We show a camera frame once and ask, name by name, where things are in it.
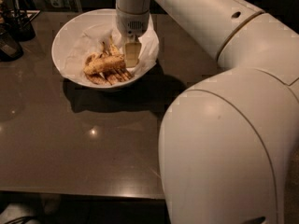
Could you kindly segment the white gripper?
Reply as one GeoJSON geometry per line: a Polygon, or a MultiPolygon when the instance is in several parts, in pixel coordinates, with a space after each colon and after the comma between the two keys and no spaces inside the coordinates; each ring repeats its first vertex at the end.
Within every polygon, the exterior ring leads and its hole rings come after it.
{"type": "Polygon", "coordinates": [[[127,37],[124,42],[123,52],[126,66],[135,67],[138,64],[142,44],[140,36],[148,30],[150,13],[130,14],[116,9],[116,24],[121,35],[127,37]]]}

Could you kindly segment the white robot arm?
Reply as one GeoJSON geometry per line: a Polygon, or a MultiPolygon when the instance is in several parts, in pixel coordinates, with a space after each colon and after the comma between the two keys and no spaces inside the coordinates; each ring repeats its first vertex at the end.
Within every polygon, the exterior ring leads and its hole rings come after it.
{"type": "Polygon", "coordinates": [[[172,224],[284,224],[284,188],[299,141],[296,32],[244,0],[116,0],[127,38],[158,3],[221,73],[183,92],[159,134],[172,224]]]}

